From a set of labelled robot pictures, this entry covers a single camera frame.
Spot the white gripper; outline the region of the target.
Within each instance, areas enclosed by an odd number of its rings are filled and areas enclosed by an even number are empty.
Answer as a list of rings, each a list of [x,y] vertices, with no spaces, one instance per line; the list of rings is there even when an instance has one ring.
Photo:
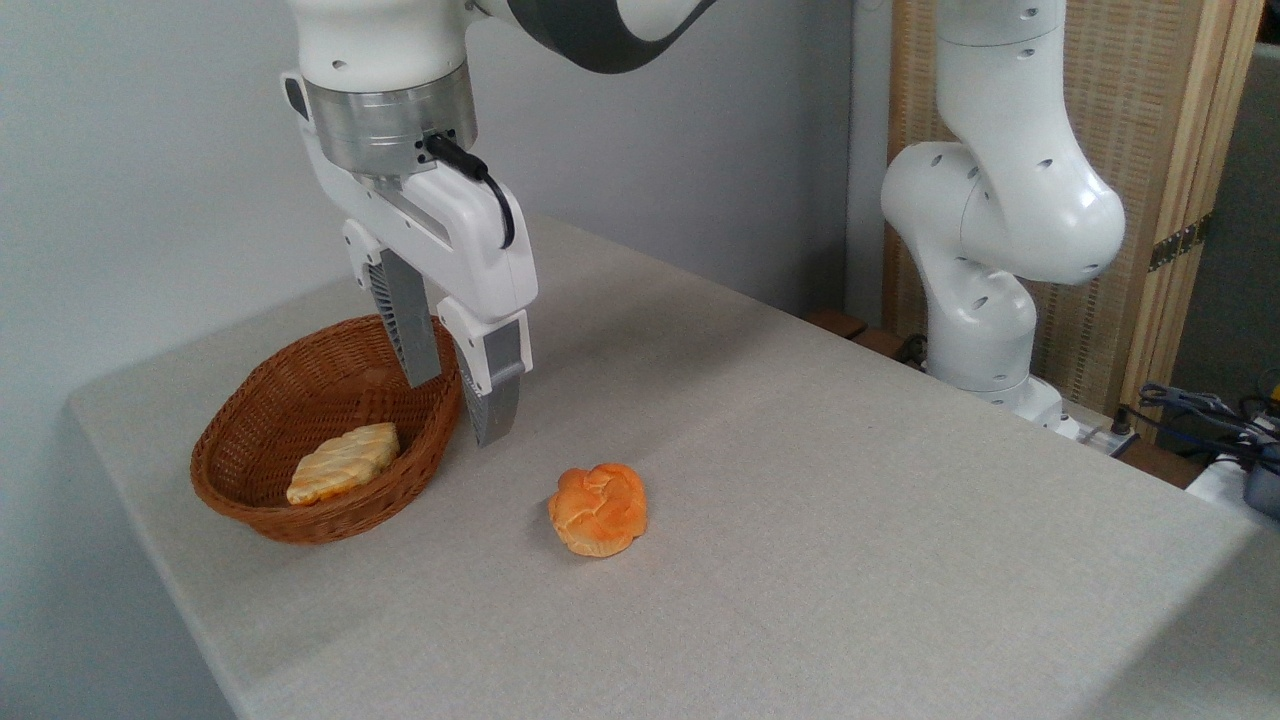
[[[477,446],[506,437],[532,369],[522,309],[538,296],[538,275],[513,195],[438,156],[475,142],[468,73],[347,94],[293,72],[283,88],[320,186],[349,218],[342,234],[355,279],[371,295],[408,386],[442,373],[422,274],[451,296],[438,315],[454,341]]]

